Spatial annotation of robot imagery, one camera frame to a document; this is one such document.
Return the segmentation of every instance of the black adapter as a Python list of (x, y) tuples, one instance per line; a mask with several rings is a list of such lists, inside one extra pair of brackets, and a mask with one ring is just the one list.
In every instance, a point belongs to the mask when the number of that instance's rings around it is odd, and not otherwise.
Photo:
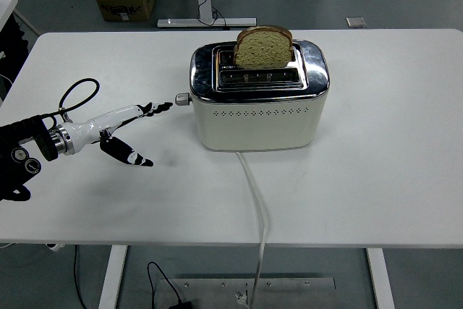
[(193, 304), (191, 304), (191, 302), (180, 303), (173, 307), (169, 307), (169, 309), (193, 309)]

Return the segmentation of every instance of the cardboard box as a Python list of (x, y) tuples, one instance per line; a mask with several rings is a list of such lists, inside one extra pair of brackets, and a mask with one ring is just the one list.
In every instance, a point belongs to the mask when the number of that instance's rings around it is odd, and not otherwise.
[(105, 21), (146, 21), (155, 0), (96, 0)]

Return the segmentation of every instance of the table top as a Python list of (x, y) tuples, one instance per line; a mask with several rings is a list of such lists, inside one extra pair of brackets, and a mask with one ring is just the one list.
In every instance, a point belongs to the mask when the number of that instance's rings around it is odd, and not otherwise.
[[(49, 33), (0, 108), (0, 124), (55, 111), (84, 77), (99, 94), (75, 122), (119, 107), (173, 101), (190, 59), (237, 31)], [(246, 153), (262, 192), (268, 244), (463, 246), (463, 34), (457, 30), (293, 30), (325, 55), (331, 88), (314, 141)], [(67, 105), (86, 97), (82, 85)], [(192, 106), (139, 119), (115, 135), (154, 161), (125, 166), (98, 145), (47, 162), (28, 202), (0, 201), (0, 242), (249, 245), (260, 223), (233, 153), (199, 142)]]
[(16, 5), (17, 0), (0, 0), (0, 30), (2, 30), (5, 23), (7, 23)]

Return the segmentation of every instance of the bread slice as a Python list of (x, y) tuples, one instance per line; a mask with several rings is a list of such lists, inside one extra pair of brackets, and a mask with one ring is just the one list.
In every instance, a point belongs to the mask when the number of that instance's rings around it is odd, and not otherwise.
[(234, 47), (234, 63), (244, 69), (284, 68), (292, 60), (292, 34), (272, 25), (243, 30)]

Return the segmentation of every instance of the metal base plate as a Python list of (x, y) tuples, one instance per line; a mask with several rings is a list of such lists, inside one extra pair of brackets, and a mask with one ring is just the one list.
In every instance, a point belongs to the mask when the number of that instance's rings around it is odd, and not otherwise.
[[(182, 301), (194, 309), (243, 309), (249, 302), (254, 279), (170, 279)], [(177, 304), (177, 297), (164, 279), (156, 283), (156, 308)], [(260, 279), (253, 309), (338, 308), (333, 278)]]
[(181, 19), (172, 18), (167, 20), (158, 20), (159, 28), (168, 27), (252, 27), (255, 26), (257, 20), (255, 18), (218, 18), (215, 22), (211, 21), (210, 24), (201, 23), (197, 18)]

